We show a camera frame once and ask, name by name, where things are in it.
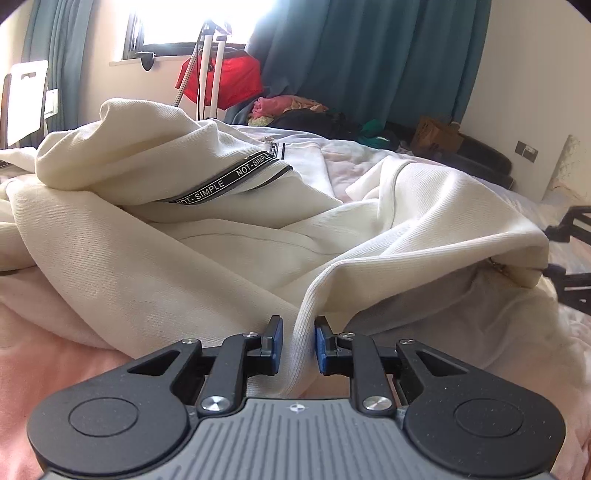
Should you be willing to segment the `cream zip hoodie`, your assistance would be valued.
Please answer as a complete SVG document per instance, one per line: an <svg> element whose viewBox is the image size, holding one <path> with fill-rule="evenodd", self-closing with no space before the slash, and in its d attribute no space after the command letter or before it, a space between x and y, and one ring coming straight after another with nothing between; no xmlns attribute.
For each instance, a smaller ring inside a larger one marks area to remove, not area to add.
<svg viewBox="0 0 591 480"><path fill-rule="evenodd" d="M412 336L559 402L590 393L590 326L560 318L548 242L470 176L386 154L342 202L215 121L146 101L4 151L1 392L30 400L180 338L287 324L274 392L318 386L312 322Z"/></svg>

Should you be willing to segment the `pile of clothes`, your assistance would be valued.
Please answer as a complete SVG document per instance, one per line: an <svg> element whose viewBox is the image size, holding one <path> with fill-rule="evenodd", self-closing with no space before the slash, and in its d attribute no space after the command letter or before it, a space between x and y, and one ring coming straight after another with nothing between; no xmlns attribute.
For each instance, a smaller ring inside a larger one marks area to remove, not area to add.
<svg viewBox="0 0 591 480"><path fill-rule="evenodd" d="M294 96L259 97L247 125L308 132L327 139L356 141L377 149L398 150L401 141L379 120L360 124L315 100Z"/></svg>

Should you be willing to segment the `black sofa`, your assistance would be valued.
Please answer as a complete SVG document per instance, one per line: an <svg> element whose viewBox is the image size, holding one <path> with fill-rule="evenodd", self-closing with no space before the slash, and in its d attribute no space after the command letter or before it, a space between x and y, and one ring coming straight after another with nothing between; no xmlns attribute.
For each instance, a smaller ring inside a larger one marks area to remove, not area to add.
<svg viewBox="0 0 591 480"><path fill-rule="evenodd" d="M467 136L452 127L454 138L461 140L457 149L444 146L411 147L418 157L433 160L443 165L461 170L469 175L510 190L514 185L513 164L504 154L496 149Z"/></svg>

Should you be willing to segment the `brown paper bag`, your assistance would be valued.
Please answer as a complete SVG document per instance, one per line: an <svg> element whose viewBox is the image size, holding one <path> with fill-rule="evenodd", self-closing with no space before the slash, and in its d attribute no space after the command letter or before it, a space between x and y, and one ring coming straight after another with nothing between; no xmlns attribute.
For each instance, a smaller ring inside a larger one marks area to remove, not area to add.
<svg viewBox="0 0 591 480"><path fill-rule="evenodd" d="M463 141L459 123L445 123L422 116L411 141L411 150L415 153L439 150L457 153Z"/></svg>

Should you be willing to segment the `teal curtain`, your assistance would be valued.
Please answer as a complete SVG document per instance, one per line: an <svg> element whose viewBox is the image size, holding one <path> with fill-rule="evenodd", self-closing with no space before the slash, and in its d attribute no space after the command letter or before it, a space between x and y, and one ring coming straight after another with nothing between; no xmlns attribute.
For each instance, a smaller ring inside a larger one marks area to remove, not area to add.
<svg viewBox="0 0 591 480"><path fill-rule="evenodd" d="M93 0L33 2L21 60L49 64L48 88L58 91L58 111L48 124L51 132L79 126L81 73L93 4Z"/></svg>
<svg viewBox="0 0 591 480"><path fill-rule="evenodd" d="M356 123L462 121L485 45L488 1L278 1L246 45L264 91Z"/></svg>

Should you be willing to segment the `white chair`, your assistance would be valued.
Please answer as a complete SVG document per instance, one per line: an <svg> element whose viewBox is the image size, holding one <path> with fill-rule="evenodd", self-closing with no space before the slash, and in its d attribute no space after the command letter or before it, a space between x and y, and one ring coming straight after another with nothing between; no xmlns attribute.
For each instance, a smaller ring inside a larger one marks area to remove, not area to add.
<svg viewBox="0 0 591 480"><path fill-rule="evenodd" d="M13 147L42 130L47 91L47 60L13 65L1 96L1 148Z"/></svg>

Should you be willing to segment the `red bag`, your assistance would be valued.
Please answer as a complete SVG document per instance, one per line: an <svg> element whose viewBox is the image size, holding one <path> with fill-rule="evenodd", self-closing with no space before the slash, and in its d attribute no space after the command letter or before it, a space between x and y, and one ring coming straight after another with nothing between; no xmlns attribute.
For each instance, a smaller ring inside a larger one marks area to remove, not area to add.
<svg viewBox="0 0 591 480"><path fill-rule="evenodd" d="M181 78L188 65L189 59L184 61L179 72L176 89L180 86ZM197 66L193 70L184 96L195 103L197 101L197 72L200 60L197 60ZM211 65L207 75L206 106L211 103L211 84L213 76L213 67L215 58L211 58ZM221 71L221 86L219 86L218 108L226 110L227 108L242 103L245 100L261 95L263 93L263 81L260 76L259 60L244 52L239 55L230 54L224 56Z"/></svg>

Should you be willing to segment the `garment steamer stand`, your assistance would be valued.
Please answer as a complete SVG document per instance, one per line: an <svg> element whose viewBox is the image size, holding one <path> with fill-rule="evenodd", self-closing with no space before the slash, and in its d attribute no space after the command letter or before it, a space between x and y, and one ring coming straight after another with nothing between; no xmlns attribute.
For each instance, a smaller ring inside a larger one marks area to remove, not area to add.
<svg viewBox="0 0 591 480"><path fill-rule="evenodd" d="M202 24L197 42L194 44L193 51L189 57L188 65L181 78L180 86L177 89L176 98L173 102L178 107L188 85L190 76L197 66L197 60L200 60L197 72L197 101L195 102L195 119L197 121L205 119L206 109L206 91L207 75L209 65L211 65L212 47L216 46L215 64L213 67L213 76L211 84L211 103L209 107L213 110L213 117L217 117L219 86L221 86L221 71L224 58L226 40L231 33L228 24L217 24L212 20L207 20Z"/></svg>

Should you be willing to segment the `left teal curtain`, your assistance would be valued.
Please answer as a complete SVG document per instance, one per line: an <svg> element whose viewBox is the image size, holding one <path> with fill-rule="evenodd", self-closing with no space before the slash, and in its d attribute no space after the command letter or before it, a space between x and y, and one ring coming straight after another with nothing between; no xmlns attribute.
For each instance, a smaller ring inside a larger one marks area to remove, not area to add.
<svg viewBox="0 0 591 480"><path fill-rule="evenodd" d="M51 132L79 126L81 73L93 4L93 0L33 2L21 60L49 64L48 88L58 91L58 111L48 124Z"/></svg>

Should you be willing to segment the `wall socket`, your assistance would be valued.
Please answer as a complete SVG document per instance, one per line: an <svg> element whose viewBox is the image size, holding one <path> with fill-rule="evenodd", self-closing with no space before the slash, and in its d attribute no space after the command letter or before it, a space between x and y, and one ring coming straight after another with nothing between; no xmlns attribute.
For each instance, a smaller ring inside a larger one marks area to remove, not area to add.
<svg viewBox="0 0 591 480"><path fill-rule="evenodd" d="M529 144L518 141L515 147L515 153L534 163L537 159L539 151Z"/></svg>

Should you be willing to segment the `window frame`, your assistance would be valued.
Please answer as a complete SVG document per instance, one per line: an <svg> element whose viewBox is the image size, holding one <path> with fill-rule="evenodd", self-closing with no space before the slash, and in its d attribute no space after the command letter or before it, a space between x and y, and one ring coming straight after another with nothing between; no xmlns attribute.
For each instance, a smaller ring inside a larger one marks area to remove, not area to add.
<svg viewBox="0 0 591 480"><path fill-rule="evenodd" d="M249 40L256 10L252 1L128 1L122 58L190 54L207 21L228 27L231 41Z"/></svg>

